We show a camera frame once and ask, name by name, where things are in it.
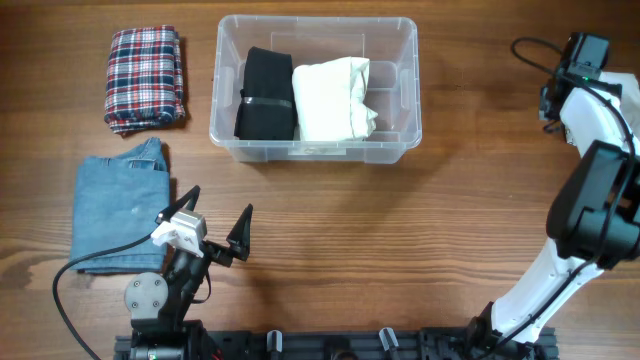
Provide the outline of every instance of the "wooden table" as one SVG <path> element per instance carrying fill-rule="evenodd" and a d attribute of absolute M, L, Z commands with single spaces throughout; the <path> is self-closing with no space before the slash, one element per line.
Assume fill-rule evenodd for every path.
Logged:
<path fill-rule="evenodd" d="M 255 206 L 250 260 L 212 267 L 214 294 L 189 318 L 211 330 L 464 326 L 538 254 L 547 210 L 579 160 L 541 132 L 547 76 L 513 58 L 511 40 L 604 34 L 608 69 L 640 74 L 637 1 L 94 2 L 0 9 L 0 358 L 87 358 L 51 297 L 69 254 L 76 167 L 150 136 L 170 148 L 178 195 L 202 187 L 197 210 L 210 239 L 223 240 Z M 217 24 L 232 13 L 411 17 L 422 144 L 393 166 L 234 162 L 207 136 Z M 122 139 L 102 121 L 111 35 L 164 23 L 185 39 L 190 119 Z M 130 278 L 69 273 L 61 282 L 74 324 L 104 358 L 130 331 Z M 562 359 L 640 358 L 639 298 L 640 264 L 586 286 L 550 322 Z"/>

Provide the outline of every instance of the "red and blue plaid fabric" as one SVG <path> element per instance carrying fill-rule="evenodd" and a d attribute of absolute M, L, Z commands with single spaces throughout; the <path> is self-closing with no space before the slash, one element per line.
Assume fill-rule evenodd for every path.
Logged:
<path fill-rule="evenodd" d="M 116 134 L 162 127 L 184 117 L 180 39 L 173 26 L 113 35 L 104 121 Z"/>

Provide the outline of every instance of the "folded blue cloth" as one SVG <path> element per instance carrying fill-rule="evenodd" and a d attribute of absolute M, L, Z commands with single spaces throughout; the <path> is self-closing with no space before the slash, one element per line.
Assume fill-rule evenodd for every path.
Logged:
<path fill-rule="evenodd" d="M 88 157 L 78 167 L 71 259 L 134 242 L 152 232 L 169 205 L 169 173 L 162 143 L 151 138 L 112 158 Z M 160 271 L 166 245 L 151 240 L 72 267 L 89 273 Z"/>

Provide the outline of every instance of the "folded black cloth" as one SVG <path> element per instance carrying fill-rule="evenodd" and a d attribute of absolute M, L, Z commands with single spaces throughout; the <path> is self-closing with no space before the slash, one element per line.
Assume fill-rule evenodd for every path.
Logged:
<path fill-rule="evenodd" d="M 240 140 L 293 140 L 297 113 L 291 55 L 252 47 L 244 67 L 234 135 Z"/>

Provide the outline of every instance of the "clear plastic container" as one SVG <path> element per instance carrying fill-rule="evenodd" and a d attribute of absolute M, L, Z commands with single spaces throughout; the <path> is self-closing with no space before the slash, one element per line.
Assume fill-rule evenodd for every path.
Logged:
<path fill-rule="evenodd" d="M 378 113 L 364 141 L 248 141 L 233 136 L 244 64 L 252 46 L 291 54 L 294 68 L 345 56 L 371 59 L 365 105 Z M 418 32 L 408 18 L 229 15 L 218 25 L 211 141 L 237 161 L 363 161 L 392 164 L 422 139 Z"/>

